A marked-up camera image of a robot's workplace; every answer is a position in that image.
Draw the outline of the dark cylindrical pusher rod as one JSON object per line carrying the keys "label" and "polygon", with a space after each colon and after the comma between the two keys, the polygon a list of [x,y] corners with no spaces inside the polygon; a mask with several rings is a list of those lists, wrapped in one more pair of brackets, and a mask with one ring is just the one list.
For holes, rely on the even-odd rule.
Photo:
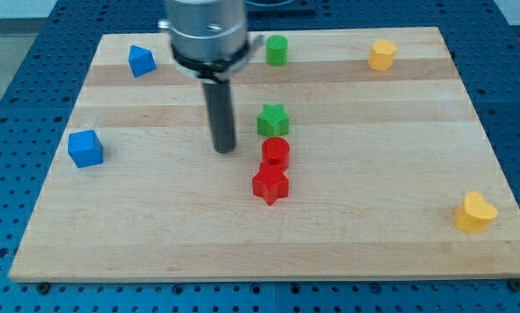
{"label": "dark cylindrical pusher rod", "polygon": [[203,93],[213,148],[218,153],[229,153],[237,145],[230,82],[203,83]]}

